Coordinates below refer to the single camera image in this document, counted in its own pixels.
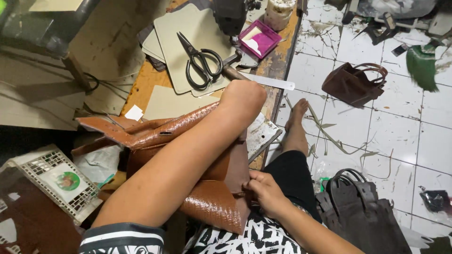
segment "hammer handle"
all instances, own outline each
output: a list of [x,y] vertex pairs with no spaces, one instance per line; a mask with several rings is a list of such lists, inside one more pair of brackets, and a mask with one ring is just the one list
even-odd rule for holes
[[251,81],[249,78],[243,76],[236,69],[232,68],[230,65],[225,65],[223,67],[223,74],[230,80],[246,80]]

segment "black and white patterned shirt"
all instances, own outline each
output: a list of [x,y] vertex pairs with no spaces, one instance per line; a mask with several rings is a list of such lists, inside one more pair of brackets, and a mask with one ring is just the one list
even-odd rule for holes
[[[164,231],[135,223],[117,223],[89,229],[81,254],[161,254]],[[304,254],[279,222],[252,209],[243,235],[212,226],[199,229],[184,254]]]

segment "hammer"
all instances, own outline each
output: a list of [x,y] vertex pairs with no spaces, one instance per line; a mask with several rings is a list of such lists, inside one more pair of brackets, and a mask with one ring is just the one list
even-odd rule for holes
[[247,80],[251,81],[247,77],[243,76],[236,69],[231,67],[231,64],[237,62],[242,58],[242,52],[238,49],[235,50],[235,54],[228,57],[223,61],[223,72],[222,74],[226,76],[229,80]]

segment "pink plastic container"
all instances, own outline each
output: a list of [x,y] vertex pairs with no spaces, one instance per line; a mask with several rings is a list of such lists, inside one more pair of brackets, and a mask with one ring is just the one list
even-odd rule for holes
[[[257,33],[251,37],[247,36],[251,32],[256,33],[257,30],[255,28],[260,30],[261,33]],[[256,20],[240,33],[239,41],[242,47],[247,48],[259,59],[263,59],[281,41],[281,36],[260,20]]]

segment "scissors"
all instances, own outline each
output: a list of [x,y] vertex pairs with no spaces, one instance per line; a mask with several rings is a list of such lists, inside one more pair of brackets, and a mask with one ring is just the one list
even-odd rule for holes
[[[187,76],[187,80],[193,88],[198,90],[204,90],[207,87],[207,85],[211,83],[212,79],[216,79],[223,71],[223,60],[213,50],[202,48],[201,52],[199,52],[193,47],[193,45],[187,40],[187,38],[181,32],[178,32],[177,36],[179,37],[180,43],[184,47],[185,51],[190,56],[190,59],[187,61],[187,67],[185,68],[185,75]],[[210,70],[209,65],[206,62],[206,56],[210,57],[209,55],[207,55],[207,53],[213,55],[219,62],[218,69],[215,73]],[[199,64],[195,61],[195,58],[198,58],[201,61],[202,66],[199,66]],[[203,79],[205,80],[204,84],[198,85],[193,81],[192,77],[190,76],[191,65],[193,65],[193,67],[197,69],[199,72],[202,72],[204,74]]]

